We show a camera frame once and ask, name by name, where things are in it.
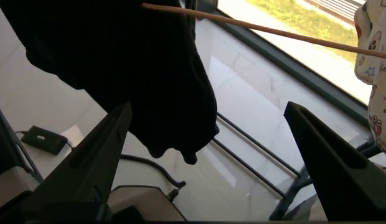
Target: wooden rod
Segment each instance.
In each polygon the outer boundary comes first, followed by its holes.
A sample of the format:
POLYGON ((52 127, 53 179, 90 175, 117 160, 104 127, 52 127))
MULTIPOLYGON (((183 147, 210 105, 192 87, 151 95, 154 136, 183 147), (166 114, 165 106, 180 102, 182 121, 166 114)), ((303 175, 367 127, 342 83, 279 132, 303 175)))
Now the wooden rod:
POLYGON ((177 13, 177 14, 186 14, 186 15, 194 16, 194 17, 204 17, 206 19, 210 19, 213 21, 226 22, 228 24, 233 24, 236 26, 241 26, 241 27, 245 27, 245 28, 249 28, 249 29, 259 30, 262 32, 280 35, 280 36, 288 37, 291 39, 301 40, 301 41, 305 41, 305 42, 308 42, 311 44, 322 45, 325 47, 344 50, 347 52, 354 52, 354 53, 358 53, 358 54, 364 54, 364 55, 370 55, 370 56, 375 56, 375 57, 380 57, 380 58, 386 58, 386 53, 383 53, 383 52, 361 49, 361 48, 353 47, 353 46, 346 45, 346 44, 339 44, 339 43, 335 43, 335 42, 331 42, 331 41, 316 39, 313 37, 307 37, 304 35, 293 34, 293 33, 278 30, 278 29, 272 29, 269 27, 259 26, 259 25, 251 24, 249 22, 243 22, 243 21, 239 21, 236 19, 230 19, 230 18, 226 18, 224 16, 216 16, 213 14, 209 14, 206 12, 200 12, 200 11, 196 11, 196 10, 192 10, 192 9, 183 9, 180 7, 172 7, 172 6, 161 6, 161 5, 149 4, 149 3, 142 3, 142 7, 146 8, 146 9, 157 10, 157 11, 173 12, 173 13, 177 13))

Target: glossy floor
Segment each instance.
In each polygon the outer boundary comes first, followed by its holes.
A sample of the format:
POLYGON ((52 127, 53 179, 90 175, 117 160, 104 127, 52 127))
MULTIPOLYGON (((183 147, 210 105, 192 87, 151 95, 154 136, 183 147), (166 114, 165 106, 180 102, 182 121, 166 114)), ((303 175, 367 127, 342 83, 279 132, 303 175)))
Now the glossy floor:
MULTIPOLYGON (((298 148, 283 117, 288 101, 299 103, 340 134, 359 145, 369 133, 345 117, 302 84, 240 43, 209 21, 197 22, 197 48, 216 92, 219 111, 295 169, 303 166, 298 148)), ((32 125, 61 133, 77 126, 86 135, 105 112, 84 92, 33 67, 25 50, 0 11, 0 107, 15 131, 32 125)), ((255 170, 281 190, 293 177, 271 162, 257 147, 219 123, 217 139, 231 148, 255 170)), ((66 149, 51 156, 29 149, 44 176, 64 158, 66 149)), ((149 157, 132 135, 125 154, 149 157)), ((209 144, 198 153, 199 161, 188 166, 176 151, 156 162, 177 180, 185 180, 175 204, 189 220, 267 220, 278 196, 218 147, 209 144)), ((172 187, 150 167, 121 161, 114 186, 157 185, 165 192, 172 187)), ((295 203, 314 194, 310 186, 295 203)))

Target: window frame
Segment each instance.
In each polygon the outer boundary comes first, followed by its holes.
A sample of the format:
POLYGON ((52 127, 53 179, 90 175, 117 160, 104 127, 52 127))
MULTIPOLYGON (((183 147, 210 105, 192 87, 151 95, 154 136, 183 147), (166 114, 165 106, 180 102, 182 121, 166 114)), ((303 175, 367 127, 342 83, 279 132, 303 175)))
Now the window frame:
MULTIPOLYGON (((197 0, 197 10, 210 14, 229 17, 218 9, 218 0, 197 0)), ((324 98, 330 104, 341 110, 348 117, 370 130, 367 114, 367 105, 350 96, 344 90, 335 86, 315 71, 311 70, 292 56, 283 52, 250 29, 214 21, 215 24, 226 30, 238 40, 252 48, 255 52, 280 67, 288 75, 304 84, 310 90, 324 98)))

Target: black cloth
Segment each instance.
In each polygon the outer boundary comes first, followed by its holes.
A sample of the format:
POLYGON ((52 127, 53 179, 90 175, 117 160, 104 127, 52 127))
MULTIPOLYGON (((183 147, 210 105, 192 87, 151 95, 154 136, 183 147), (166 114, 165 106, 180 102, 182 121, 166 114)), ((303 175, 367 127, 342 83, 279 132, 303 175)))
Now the black cloth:
POLYGON ((219 132, 214 91, 186 17, 141 3, 0 0, 0 7, 31 64, 86 90, 107 112, 129 101, 129 131, 153 157, 174 148, 195 164, 219 132))

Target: grass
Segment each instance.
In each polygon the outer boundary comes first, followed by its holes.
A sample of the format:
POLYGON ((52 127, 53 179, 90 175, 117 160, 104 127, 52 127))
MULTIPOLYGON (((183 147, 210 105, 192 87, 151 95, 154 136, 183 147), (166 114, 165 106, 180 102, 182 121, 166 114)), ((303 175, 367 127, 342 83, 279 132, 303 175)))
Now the grass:
MULTIPOLYGON (((294 29, 298 34, 329 40, 340 44, 357 45, 357 34, 354 28, 347 29, 337 21, 306 9, 295 0, 246 0, 261 11, 294 29)), ((356 54, 337 49, 330 49, 336 55, 355 64, 356 54)))

